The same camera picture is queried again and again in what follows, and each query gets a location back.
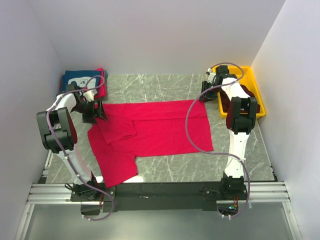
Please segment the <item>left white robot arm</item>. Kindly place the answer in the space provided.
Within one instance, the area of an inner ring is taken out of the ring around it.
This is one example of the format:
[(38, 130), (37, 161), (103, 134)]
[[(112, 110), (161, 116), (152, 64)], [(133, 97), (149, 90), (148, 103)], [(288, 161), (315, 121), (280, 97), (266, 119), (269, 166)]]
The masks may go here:
[(102, 200), (104, 194), (78, 150), (78, 135), (71, 113), (80, 113), (82, 121), (88, 124), (96, 124), (97, 119), (106, 121), (108, 118), (102, 101), (95, 99), (95, 93), (94, 88), (69, 84), (65, 91), (57, 94), (47, 110), (36, 115), (44, 148), (56, 154), (71, 173), (73, 184), (67, 183), (65, 187), (85, 201)]

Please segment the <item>bright red t-shirt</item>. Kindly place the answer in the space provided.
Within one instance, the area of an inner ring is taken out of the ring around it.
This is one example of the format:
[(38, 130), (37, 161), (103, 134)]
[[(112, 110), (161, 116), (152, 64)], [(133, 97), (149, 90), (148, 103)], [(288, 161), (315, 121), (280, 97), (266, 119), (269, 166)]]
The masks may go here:
[(138, 173), (136, 158), (213, 151), (205, 105), (193, 100), (104, 104), (87, 132), (106, 187)]

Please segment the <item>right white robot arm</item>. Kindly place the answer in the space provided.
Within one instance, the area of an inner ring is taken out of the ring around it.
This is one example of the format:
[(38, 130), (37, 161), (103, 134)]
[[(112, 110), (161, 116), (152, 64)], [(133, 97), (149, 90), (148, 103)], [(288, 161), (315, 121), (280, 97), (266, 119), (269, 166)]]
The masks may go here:
[(228, 99), (226, 128), (229, 131), (229, 152), (219, 194), (230, 200), (247, 192), (243, 164), (247, 142), (256, 124), (258, 100), (247, 93), (237, 76), (230, 73), (227, 65), (209, 68), (206, 74), (208, 79), (202, 82), (199, 100), (203, 103), (213, 101), (218, 93)]

